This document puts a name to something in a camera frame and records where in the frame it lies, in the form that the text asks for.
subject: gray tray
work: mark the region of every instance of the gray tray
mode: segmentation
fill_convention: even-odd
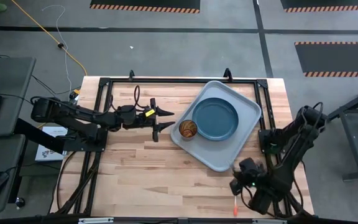
[[[234,134],[223,141],[212,141],[197,134],[191,141],[184,141],[179,133],[182,121],[192,119],[195,106],[202,100],[216,97],[228,101],[239,115],[239,125]],[[224,172],[236,159],[260,118],[258,104],[219,81],[205,84],[192,104],[186,109],[171,131],[172,141],[200,160],[212,170]]]

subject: wooden tabletop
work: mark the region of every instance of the wooden tabletop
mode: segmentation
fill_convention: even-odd
[[[85,77],[79,105],[93,109],[100,77]],[[114,105],[132,105],[136,83],[115,83]],[[174,116],[158,117],[159,122],[176,121],[194,100],[204,84],[140,83],[140,105],[149,105],[155,98],[157,106],[172,111]],[[255,101],[252,85],[229,85]],[[268,79],[273,114],[278,128],[292,121],[284,81]],[[263,92],[264,114],[267,114]],[[264,161],[260,153],[257,131],[254,128],[235,165],[247,158]],[[174,144],[170,128],[163,130],[159,142],[153,142],[152,130],[122,129],[109,133],[106,150],[102,153],[98,180],[93,200],[92,216],[111,217],[206,217],[233,218],[234,196],[229,188],[231,171],[215,172]],[[66,166],[60,184],[60,201],[64,203],[75,190],[80,179],[84,153],[77,153]],[[295,171],[305,201],[305,210],[313,213],[308,184],[302,165]],[[88,188],[82,200],[83,208]],[[298,192],[293,187],[293,194]],[[244,194],[246,202],[249,196]],[[263,215],[246,208],[240,198],[238,218],[256,218]],[[56,201],[51,212],[55,211]]]

